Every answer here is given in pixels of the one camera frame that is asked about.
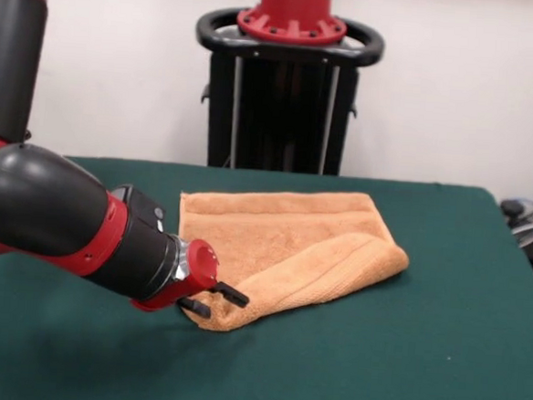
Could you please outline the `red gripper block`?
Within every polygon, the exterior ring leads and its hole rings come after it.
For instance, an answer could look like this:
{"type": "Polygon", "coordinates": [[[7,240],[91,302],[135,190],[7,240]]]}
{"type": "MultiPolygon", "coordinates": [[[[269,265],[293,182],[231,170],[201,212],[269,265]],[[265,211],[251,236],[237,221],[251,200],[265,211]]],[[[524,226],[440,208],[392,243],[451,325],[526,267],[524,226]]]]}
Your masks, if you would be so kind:
{"type": "Polygon", "coordinates": [[[248,297],[225,282],[218,282],[217,256],[206,241],[196,239],[177,241],[178,256],[169,279],[162,288],[144,301],[131,300],[131,304],[141,311],[157,311],[173,304],[184,311],[204,319],[210,319],[211,309],[191,297],[202,291],[220,294],[237,307],[246,308],[248,297]]]}

